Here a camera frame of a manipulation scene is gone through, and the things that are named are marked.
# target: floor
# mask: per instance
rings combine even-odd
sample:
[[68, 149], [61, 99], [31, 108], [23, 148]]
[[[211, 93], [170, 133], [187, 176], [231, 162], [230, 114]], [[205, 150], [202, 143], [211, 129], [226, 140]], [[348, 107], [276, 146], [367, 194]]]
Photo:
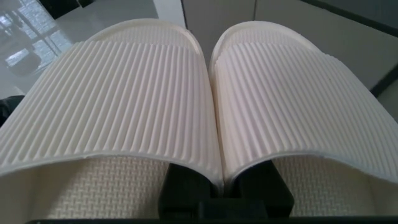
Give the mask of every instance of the floor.
[[118, 22], [158, 18], [159, 3], [97, 0], [54, 20], [37, 0], [0, 1], [0, 99], [26, 94], [45, 68], [75, 42]]

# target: wall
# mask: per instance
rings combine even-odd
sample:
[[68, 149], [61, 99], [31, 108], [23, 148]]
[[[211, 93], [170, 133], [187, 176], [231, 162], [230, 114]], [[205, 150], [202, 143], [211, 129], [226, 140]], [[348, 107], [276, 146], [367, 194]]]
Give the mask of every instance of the wall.
[[252, 21], [255, 0], [183, 0], [187, 28], [197, 38], [206, 63], [218, 38], [229, 27]]
[[377, 99], [398, 122], [398, 80], [391, 84]]
[[257, 0], [255, 19], [302, 34], [340, 59], [369, 89], [398, 62], [398, 38], [299, 0]]

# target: slide sandal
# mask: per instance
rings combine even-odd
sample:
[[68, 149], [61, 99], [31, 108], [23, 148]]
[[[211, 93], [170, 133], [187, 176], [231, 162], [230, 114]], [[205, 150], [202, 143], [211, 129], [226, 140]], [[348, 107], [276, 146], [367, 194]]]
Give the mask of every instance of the slide sandal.
[[368, 176], [356, 169], [398, 182], [397, 123], [300, 34], [271, 22], [235, 25], [209, 71], [226, 184], [273, 159], [295, 197], [292, 215], [307, 216], [375, 214]]
[[169, 162], [222, 189], [220, 161], [196, 39], [168, 22], [126, 21], [52, 63], [0, 129], [0, 182], [11, 195], [2, 213], [156, 218]]

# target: white surface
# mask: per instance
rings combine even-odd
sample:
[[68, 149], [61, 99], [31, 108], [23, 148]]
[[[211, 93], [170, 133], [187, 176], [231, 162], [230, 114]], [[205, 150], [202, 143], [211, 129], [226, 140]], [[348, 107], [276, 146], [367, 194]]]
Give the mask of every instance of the white surface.
[[[0, 82], [27, 93], [44, 69], [72, 44], [118, 22], [159, 17], [183, 24], [183, 18], [178, 22], [177, 14], [183, 12], [176, 2], [167, 1], [158, 9], [147, 0], [97, 0], [54, 20], [37, 0], [2, 0]], [[0, 96], [13, 94], [13, 89], [3, 89]]]
[[[272, 30], [268, 22], [252, 23], [255, 32]], [[229, 47], [210, 63], [227, 182], [259, 162], [300, 154], [398, 182], [398, 124], [344, 64], [284, 42], [224, 44], [253, 32], [229, 31], [216, 45]]]
[[398, 62], [397, 37], [302, 1], [258, 0], [255, 20], [275, 22], [302, 34], [322, 52], [341, 60], [368, 89]]
[[381, 215], [368, 176], [352, 167], [314, 156], [272, 161], [294, 197], [292, 217]]

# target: textured footbed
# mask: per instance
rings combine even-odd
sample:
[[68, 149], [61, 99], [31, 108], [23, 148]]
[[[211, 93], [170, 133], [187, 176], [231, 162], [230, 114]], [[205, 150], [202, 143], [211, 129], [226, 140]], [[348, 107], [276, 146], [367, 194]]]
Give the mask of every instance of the textured footbed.
[[200, 166], [222, 188], [203, 60], [187, 30], [144, 19], [110, 27], [54, 62], [0, 130], [1, 148], [11, 149], [0, 152], [1, 171], [98, 155], [160, 161], [111, 156], [32, 169], [28, 219], [157, 218], [168, 167], [161, 160]]
[[210, 64], [227, 182], [279, 157], [292, 216], [398, 214], [396, 184], [383, 183], [395, 190], [386, 194], [340, 163], [397, 181], [397, 124], [341, 62], [286, 27], [245, 22], [221, 36]]

